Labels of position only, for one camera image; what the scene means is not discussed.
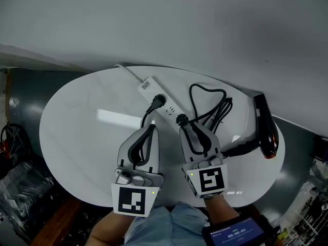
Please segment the blue shirt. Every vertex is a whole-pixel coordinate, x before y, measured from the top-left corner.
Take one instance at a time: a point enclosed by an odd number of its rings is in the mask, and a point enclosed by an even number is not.
[[[201,231],[208,218],[200,210],[179,202],[172,212],[153,209],[148,218],[136,217],[125,235],[125,245],[206,246]]]

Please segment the power strip socket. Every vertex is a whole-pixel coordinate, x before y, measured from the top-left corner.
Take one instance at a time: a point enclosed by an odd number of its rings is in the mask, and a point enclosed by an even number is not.
[[[180,114],[184,114],[182,109],[168,95],[167,92],[152,78],[148,77],[139,87],[138,91],[151,104],[156,95],[163,95],[166,103],[163,107],[156,111],[171,125],[171,127],[179,134],[180,126],[176,123],[176,118]]]

